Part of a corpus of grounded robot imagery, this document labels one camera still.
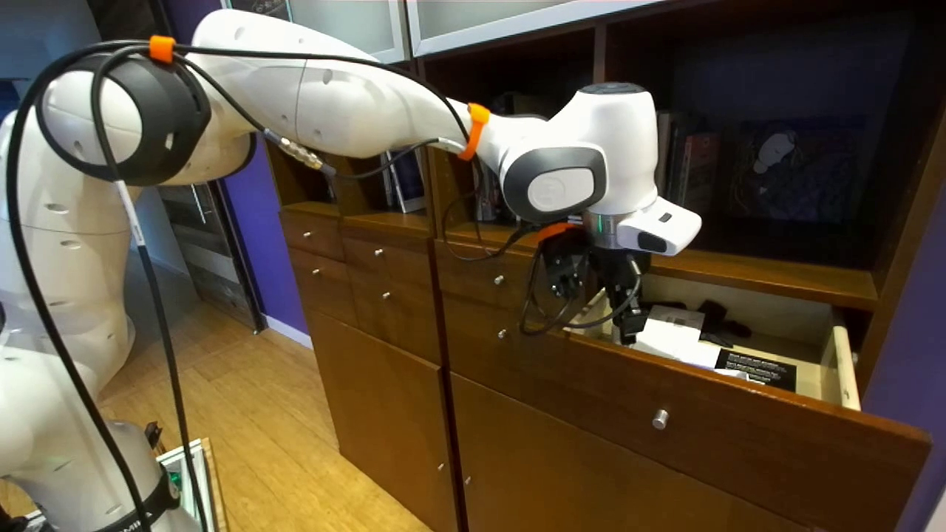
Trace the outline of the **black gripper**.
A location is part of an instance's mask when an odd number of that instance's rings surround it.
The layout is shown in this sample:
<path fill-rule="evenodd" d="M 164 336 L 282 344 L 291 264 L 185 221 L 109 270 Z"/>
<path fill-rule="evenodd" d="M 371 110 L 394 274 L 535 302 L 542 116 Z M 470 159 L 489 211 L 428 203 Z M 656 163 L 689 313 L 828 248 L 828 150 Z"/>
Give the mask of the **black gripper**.
<path fill-rule="evenodd" d="M 607 252 L 595 255 L 601 285 L 607 286 L 612 304 L 612 325 L 621 344 L 632 344 L 644 327 L 643 310 L 643 280 L 652 265 L 649 255 L 638 252 Z"/>

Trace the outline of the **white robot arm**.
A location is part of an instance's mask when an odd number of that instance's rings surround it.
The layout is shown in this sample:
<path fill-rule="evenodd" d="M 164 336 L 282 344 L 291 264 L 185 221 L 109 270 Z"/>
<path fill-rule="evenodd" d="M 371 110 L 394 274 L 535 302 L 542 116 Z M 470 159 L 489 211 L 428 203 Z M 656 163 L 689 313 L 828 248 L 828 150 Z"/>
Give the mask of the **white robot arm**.
<path fill-rule="evenodd" d="M 674 258 L 702 230 L 656 192 L 656 106 L 635 82 L 584 87 L 551 118 L 496 116 L 247 8 L 204 16 L 186 45 L 72 51 L 3 118 L 0 474 L 49 532 L 198 532 L 146 435 L 103 421 L 97 394 L 134 345 L 137 192 L 227 178 L 261 135 L 313 168 L 427 144 L 479 159 L 520 221 L 581 220 L 601 252 Z"/>

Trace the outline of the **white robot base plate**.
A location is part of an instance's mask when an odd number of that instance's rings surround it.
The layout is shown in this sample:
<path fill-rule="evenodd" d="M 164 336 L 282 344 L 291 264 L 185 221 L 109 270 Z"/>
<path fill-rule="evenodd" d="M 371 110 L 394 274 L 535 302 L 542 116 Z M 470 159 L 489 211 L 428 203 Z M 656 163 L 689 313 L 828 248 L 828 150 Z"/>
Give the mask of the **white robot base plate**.
<path fill-rule="evenodd" d="M 182 509 L 207 532 L 232 532 L 217 460 L 207 437 L 174 446 L 159 455 L 171 493 Z"/>

